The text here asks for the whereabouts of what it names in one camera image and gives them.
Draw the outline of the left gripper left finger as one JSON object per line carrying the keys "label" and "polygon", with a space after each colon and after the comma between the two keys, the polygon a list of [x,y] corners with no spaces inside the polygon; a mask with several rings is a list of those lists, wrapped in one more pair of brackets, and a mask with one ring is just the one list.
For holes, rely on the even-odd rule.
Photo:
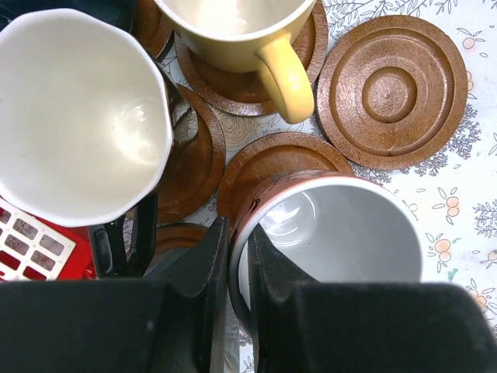
{"label": "left gripper left finger", "polygon": [[221,372],[229,222],[159,275],[1,286],[3,372]]}

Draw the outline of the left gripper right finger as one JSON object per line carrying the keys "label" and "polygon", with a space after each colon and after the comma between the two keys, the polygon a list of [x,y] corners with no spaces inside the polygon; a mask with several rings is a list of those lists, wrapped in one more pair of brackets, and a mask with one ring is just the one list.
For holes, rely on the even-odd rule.
{"label": "left gripper right finger", "polygon": [[452,284],[323,284],[248,240],[258,372],[494,372],[479,307]]}

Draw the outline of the pink floral mug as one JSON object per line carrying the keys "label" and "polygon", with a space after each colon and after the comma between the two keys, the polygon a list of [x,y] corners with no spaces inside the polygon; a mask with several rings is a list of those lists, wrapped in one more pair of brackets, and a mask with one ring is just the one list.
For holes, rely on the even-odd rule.
{"label": "pink floral mug", "polygon": [[259,183],[231,237],[228,286],[235,315],[252,331],[248,240],[261,227],[297,268],[321,282],[418,282],[416,221],[393,193],[343,173],[303,169]]}

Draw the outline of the black mug white inside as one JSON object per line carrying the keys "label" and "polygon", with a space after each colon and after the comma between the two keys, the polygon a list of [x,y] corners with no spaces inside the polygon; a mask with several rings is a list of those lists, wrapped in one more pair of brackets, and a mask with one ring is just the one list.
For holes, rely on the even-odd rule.
{"label": "black mug white inside", "polygon": [[129,33],[74,9],[2,30],[2,198],[87,227],[100,277],[146,272],[172,145],[162,71]]}

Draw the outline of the cream mug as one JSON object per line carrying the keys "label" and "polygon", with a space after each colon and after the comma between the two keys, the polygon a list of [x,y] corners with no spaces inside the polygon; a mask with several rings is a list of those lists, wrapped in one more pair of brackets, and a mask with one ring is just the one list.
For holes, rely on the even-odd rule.
{"label": "cream mug", "polygon": [[254,71],[289,124],[313,113],[314,94],[291,44],[313,1],[158,1],[182,42],[222,71]]}

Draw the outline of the dark wooden coaster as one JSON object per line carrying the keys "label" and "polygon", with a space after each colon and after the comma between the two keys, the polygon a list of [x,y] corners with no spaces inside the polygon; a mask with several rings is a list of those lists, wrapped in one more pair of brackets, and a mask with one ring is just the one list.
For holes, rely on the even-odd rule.
{"label": "dark wooden coaster", "polygon": [[172,223],[161,225],[156,232],[155,255],[150,269],[164,261],[166,265],[173,263],[196,246],[205,236],[207,227],[193,223]]}

